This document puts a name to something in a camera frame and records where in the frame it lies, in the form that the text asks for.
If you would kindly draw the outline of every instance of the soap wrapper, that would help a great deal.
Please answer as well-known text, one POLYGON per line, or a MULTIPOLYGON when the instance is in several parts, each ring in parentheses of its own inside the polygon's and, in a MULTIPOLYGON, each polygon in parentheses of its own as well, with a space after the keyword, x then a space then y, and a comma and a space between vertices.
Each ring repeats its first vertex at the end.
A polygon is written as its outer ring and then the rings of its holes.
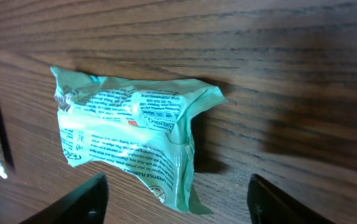
POLYGON ((192 185, 191 119, 225 102, 217 86, 97 77, 52 67, 58 125, 68 163, 103 161, 135 175, 166 206, 212 213, 192 185))

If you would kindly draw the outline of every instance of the crumpled plastic wrapper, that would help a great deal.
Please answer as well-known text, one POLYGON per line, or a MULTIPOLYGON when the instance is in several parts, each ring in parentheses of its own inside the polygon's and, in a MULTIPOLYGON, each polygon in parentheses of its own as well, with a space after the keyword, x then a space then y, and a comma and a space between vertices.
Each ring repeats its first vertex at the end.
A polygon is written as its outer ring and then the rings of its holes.
POLYGON ((63 153, 75 167, 103 161, 135 175, 164 205, 210 214, 192 185, 191 119, 225 102, 196 79, 96 77, 52 67, 63 153))

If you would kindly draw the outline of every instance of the black object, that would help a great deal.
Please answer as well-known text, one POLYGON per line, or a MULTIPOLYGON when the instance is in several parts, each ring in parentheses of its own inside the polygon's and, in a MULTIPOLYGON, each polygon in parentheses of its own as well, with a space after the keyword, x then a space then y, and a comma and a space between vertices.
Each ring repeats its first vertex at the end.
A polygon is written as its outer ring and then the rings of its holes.
POLYGON ((249 183, 248 206, 253 224, 332 224, 260 175, 249 183))
POLYGON ((107 180, 104 174, 97 174, 21 224, 102 224, 107 204, 107 180))

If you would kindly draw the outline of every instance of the wooden surface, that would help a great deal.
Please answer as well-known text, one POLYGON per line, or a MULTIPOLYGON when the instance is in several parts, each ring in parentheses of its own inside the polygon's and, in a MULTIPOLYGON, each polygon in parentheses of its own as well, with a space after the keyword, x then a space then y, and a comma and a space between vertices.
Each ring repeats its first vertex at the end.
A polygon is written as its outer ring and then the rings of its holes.
POLYGON ((15 164, 0 178, 0 223, 98 172, 109 180, 105 223, 250 223, 253 173, 334 222, 357 223, 356 0, 0 0, 0 107, 15 164), (193 122, 193 184, 215 214, 174 212, 104 163, 69 167, 52 64, 218 85, 229 103, 193 122))

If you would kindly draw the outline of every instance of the wooden table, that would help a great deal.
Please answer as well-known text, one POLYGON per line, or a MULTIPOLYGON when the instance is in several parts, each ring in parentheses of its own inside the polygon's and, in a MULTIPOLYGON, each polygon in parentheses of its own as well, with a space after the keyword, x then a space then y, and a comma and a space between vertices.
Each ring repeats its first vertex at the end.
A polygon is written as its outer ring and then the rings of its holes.
POLYGON ((0 107, 15 165, 0 178, 0 223, 99 172, 106 223, 250 223, 253 173, 334 222, 357 223, 357 0, 0 0, 0 107), (215 214, 174 212, 101 162, 71 168, 51 65, 218 85, 229 102, 193 122, 193 184, 215 214))

